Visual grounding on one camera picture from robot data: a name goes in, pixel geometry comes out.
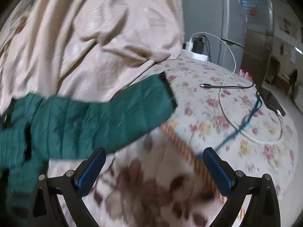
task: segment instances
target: refrigerator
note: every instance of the refrigerator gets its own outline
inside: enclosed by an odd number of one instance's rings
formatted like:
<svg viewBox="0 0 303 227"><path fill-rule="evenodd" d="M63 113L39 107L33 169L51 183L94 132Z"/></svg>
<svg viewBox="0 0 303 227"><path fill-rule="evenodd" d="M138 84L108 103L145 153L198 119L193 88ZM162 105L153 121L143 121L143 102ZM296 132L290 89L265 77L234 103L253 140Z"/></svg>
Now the refrigerator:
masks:
<svg viewBox="0 0 303 227"><path fill-rule="evenodd" d="M196 32L207 32L222 39L231 49L239 72L245 43L247 17L237 0L182 0L184 43ZM234 70L234 60L227 46L206 35L210 43L212 63ZM203 54L208 55L204 45Z"/></svg>

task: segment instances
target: blue cable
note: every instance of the blue cable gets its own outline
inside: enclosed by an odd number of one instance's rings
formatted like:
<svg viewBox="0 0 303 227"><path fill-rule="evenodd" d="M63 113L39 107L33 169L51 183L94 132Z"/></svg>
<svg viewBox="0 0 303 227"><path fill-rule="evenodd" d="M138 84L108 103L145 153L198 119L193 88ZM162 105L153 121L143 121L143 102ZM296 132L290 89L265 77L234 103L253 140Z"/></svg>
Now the blue cable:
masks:
<svg viewBox="0 0 303 227"><path fill-rule="evenodd" d="M251 118L253 117L253 115L261 108L261 106L262 106L263 103L262 103L262 100L260 98L260 93L259 92L256 93L256 97L257 97L257 101L256 101L256 103L254 105L254 108L252 109L250 115L248 116L247 120L242 123L242 125L239 127L239 129L237 129L231 135L227 136L223 140L223 142L214 149L215 152L218 152L220 150L220 148L222 148L225 143L227 143L229 140L233 139L238 133L240 133L249 124L249 122L250 122ZM197 157L199 159L202 159L202 154L203 153L198 154Z"/></svg>

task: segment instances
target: power strip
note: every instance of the power strip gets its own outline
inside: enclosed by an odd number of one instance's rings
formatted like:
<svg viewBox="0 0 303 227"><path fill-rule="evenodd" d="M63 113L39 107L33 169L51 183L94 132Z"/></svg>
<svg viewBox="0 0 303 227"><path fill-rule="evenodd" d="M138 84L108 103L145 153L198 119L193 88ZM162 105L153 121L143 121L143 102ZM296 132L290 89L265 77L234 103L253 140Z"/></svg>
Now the power strip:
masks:
<svg viewBox="0 0 303 227"><path fill-rule="evenodd" d="M196 54L192 51L188 51L188 50L184 50L184 49L181 49L181 52L183 54L185 54L187 57L195 59L195 60L201 60L201 61L208 61L209 60L208 56L204 55L204 54Z"/></svg>

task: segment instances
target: rope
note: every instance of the rope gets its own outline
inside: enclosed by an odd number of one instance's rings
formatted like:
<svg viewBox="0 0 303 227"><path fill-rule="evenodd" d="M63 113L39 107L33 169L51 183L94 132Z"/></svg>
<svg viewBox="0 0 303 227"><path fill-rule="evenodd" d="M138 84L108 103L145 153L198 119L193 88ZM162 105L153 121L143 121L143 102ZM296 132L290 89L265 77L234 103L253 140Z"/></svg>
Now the rope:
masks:
<svg viewBox="0 0 303 227"><path fill-rule="evenodd" d="M211 188L215 193L216 199L223 201L224 203L227 201L227 197L224 197L220 194L216 184L214 183L210 173L207 171L202 160L198 159L194 152L187 146L186 142L184 142L175 132L174 128L172 128L167 123L163 123L160 126L160 131L168 137L172 146L181 154L181 156L193 167L194 171L198 176L202 178L205 182L206 186ZM243 208L240 209L238 214L238 218L242 220L245 215L245 210Z"/></svg>

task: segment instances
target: black cable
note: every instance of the black cable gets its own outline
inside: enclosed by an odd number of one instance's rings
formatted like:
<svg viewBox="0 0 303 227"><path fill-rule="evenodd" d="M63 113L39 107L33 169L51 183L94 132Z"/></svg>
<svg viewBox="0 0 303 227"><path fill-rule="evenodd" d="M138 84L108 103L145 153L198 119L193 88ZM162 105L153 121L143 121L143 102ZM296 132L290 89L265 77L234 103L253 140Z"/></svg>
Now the black cable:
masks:
<svg viewBox="0 0 303 227"><path fill-rule="evenodd" d="M200 35L199 38L202 39L203 41L203 38L205 38L205 48L206 48L206 51L207 51L207 54L209 56L209 61L211 62L212 61L212 56L211 56L211 53L210 53L210 43L209 43L209 39L207 38L207 36L205 35Z"/></svg>
<svg viewBox="0 0 303 227"><path fill-rule="evenodd" d="M206 88L206 89L211 89L211 88L216 88L216 89L249 89L251 87L254 87L254 83L251 86L218 86L218 85L211 85L209 83L203 83L200 85L201 88Z"/></svg>

